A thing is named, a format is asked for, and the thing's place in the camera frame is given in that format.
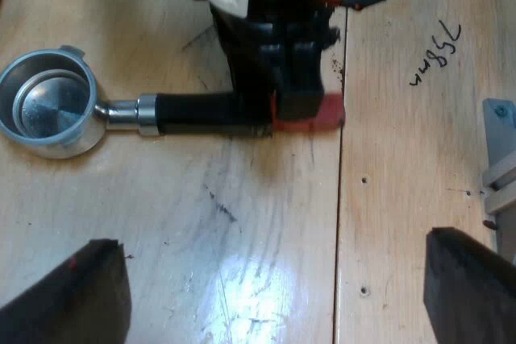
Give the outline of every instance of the wood surface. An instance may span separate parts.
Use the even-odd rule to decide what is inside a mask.
[[[456,53],[438,45],[462,33]],[[447,59],[430,60],[426,50]],[[514,0],[388,0],[347,25],[336,341],[433,343],[425,234],[454,226],[493,247],[484,218],[482,101],[516,99]]]
[[[72,44],[111,99],[227,90],[211,24],[191,0],[2,0],[0,64]],[[340,90],[343,42],[324,58]],[[0,304],[90,239],[116,238],[128,343],[330,342],[339,136],[109,134],[67,161],[1,138]]]

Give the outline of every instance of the screw hole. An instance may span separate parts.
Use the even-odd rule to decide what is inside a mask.
[[[360,288],[360,297],[366,298],[371,296],[371,292],[369,291],[367,286],[363,286]]]

